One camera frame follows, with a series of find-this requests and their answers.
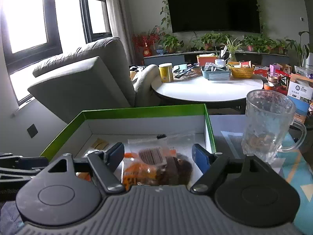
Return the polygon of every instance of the glass vase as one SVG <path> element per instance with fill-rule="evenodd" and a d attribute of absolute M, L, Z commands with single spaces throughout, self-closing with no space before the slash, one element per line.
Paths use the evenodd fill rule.
<path fill-rule="evenodd" d="M 228 62 L 237 62 L 235 52 L 230 52 L 231 58 L 228 60 Z"/>

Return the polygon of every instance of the gray armchair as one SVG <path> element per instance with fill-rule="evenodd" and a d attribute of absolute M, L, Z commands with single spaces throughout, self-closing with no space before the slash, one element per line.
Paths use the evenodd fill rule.
<path fill-rule="evenodd" d="M 118 37 L 101 39 L 38 63 L 28 91 L 64 122 L 82 110 L 157 106 L 151 82 L 160 76 L 150 65 L 133 85 Z"/>

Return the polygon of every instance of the green box edge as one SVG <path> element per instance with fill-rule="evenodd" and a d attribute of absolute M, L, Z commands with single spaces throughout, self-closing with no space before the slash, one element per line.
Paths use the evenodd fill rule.
<path fill-rule="evenodd" d="M 56 138 L 48 145 L 40 156 L 46 157 L 49 161 L 57 154 L 60 148 L 71 137 L 71 135 L 89 119 L 121 119 L 121 118 L 161 118 L 204 115 L 211 144 L 211 150 L 215 152 L 215 142 L 212 126 L 205 104 L 189 104 L 176 106 L 155 106 L 125 109 L 107 110 L 84 110 L 69 123 Z"/>

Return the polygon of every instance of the window frame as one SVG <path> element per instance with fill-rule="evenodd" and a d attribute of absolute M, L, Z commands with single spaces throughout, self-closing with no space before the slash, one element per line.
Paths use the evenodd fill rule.
<path fill-rule="evenodd" d="M 106 5 L 106 0 L 97 0 L 97 1 L 104 2 Z M 82 18 L 82 22 L 83 22 L 83 28 L 84 28 L 86 43 L 90 43 L 90 42 L 100 40 L 103 38 L 107 38 L 107 37 L 112 37 L 111 27 L 109 24 L 109 15 L 108 15 L 107 10 L 106 10 L 105 17 L 108 21 L 108 26 L 110 28 L 110 32 L 106 32 L 106 33 L 93 33 L 92 26 L 91 26 L 91 20 L 90 20 L 88 0 L 80 0 L 80 10 L 81 10 L 81 18 Z"/>
<path fill-rule="evenodd" d="M 4 51 L 4 59 L 9 77 L 14 72 L 22 70 L 34 63 L 54 55 L 62 53 L 61 41 L 58 32 L 58 24 L 55 10 L 55 0 L 43 0 L 43 16 L 46 28 L 47 42 L 35 47 L 27 48 L 16 53 L 12 53 L 7 21 L 4 10 L 1 10 L 1 35 Z M 27 102 L 32 95 L 28 95 L 22 100 L 18 100 L 15 91 L 14 95 L 18 105 Z"/>

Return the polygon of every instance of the metal screw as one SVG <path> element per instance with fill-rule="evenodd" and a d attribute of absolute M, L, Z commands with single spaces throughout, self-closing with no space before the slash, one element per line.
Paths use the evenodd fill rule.
<path fill-rule="evenodd" d="M 122 184 L 114 184 L 108 187 L 108 190 L 111 192 L 118 192 L 120 191 L 124 186 Z"/>
<path fill-rule="evenodd" d="M 192 187 L 192 190 L 197 192 L 197 193 L 204 193 L 208 190 L 208 186 L 205 184 L 196 184 Z"/>

